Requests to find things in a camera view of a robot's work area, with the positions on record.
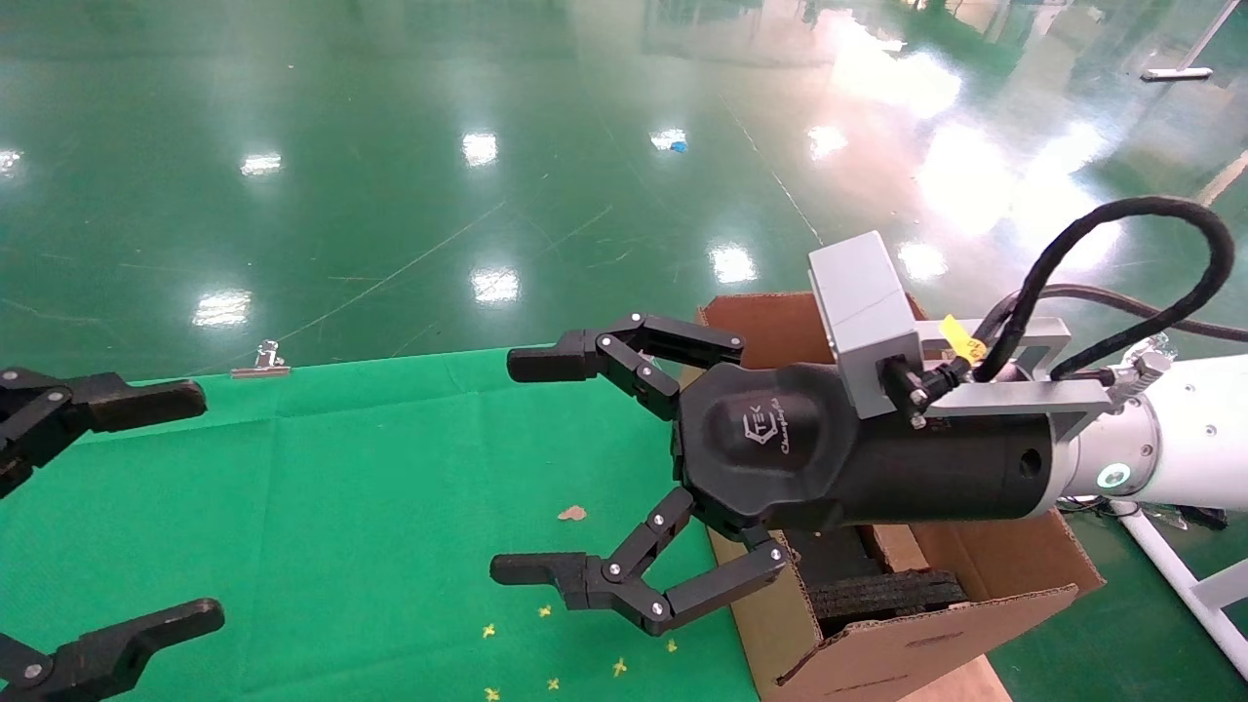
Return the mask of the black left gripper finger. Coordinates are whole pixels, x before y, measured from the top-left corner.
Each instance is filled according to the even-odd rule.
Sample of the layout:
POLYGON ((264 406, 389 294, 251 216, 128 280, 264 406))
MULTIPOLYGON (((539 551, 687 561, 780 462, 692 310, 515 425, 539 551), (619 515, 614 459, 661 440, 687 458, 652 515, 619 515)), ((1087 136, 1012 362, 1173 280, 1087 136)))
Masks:
POLYGON ((193 418, 207 410, 192 378, 134 386, 119 373, 57 378, 2 368, 1 497, 85 433, 115 433, 193 418))
POLYGON ((218 600, 193 600, 81 635, 44 653, 1 636, 2 701, 102 701, 129 693, 160 650, 223 627, 218 600))

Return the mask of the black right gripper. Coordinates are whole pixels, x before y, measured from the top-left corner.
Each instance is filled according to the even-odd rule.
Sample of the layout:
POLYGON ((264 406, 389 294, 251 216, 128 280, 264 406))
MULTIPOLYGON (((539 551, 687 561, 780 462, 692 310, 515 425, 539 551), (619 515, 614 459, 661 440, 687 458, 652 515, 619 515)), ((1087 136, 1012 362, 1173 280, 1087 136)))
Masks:
POLYGON ((631 314, 550 346, 509 350, 514 382, 602 376, 658 418, 678 417, 681 487, 609 557, 495 555, 490 580, 549 585, 567 610, 615 610, 659 637, 778 578, 789 551, 763 527, 967 523, 1041 508, 1053 463, 1043 413, 931 418, 922 428, 897 412, 860 418, 835 366, 740 368, 744 349, 740 334, 631 314), (681 391, 659 358, 709 370, 681 391), (694 515, 720 533, 746 530, 745 555, 665 592, 651 588, 644 573, 694 515))

